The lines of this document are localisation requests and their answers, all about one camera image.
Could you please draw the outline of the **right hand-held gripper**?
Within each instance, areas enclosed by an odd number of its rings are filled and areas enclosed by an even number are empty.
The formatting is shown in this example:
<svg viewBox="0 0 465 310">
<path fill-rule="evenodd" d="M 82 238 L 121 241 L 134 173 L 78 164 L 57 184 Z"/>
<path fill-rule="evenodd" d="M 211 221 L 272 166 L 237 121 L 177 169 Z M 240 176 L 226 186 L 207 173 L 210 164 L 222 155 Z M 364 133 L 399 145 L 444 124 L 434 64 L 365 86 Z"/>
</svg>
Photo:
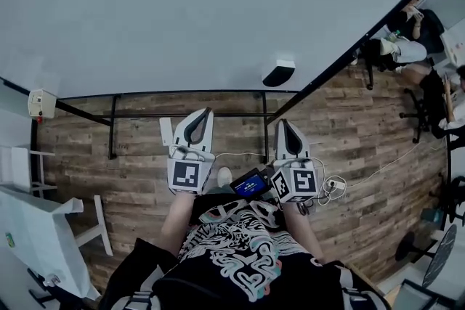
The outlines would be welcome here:
<svg viewBox="0 0 465 310">
<path fill-rule="evenodd" d="M 280 203 L 304 203 L 318 195 L 318 181 L 306 136 L 290 121 L 275 125 L 275 173 L 271 184 Z"/>
</svg>

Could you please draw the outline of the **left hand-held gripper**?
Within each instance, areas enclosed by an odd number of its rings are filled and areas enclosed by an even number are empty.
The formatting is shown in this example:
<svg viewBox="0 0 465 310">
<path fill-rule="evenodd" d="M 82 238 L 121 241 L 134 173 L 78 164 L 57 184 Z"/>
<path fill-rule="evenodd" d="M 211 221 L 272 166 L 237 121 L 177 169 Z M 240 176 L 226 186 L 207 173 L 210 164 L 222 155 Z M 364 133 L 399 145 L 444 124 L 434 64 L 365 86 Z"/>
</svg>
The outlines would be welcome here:
<svg viewBox="0 0 465 310">
<path fill-rule="evenodd" d="M 213 125 L 214 113 L 210 107 L 196 110 L 177 125 L 174 131 L 177 145 L 170 146 L 167 160 L 168 187 L 174 194 L 203 193 L 215 161 L 215 156 L 209 153 Z M 198 127 L 201 127 L 199 137 L 193 139 Z"/>
</svg>

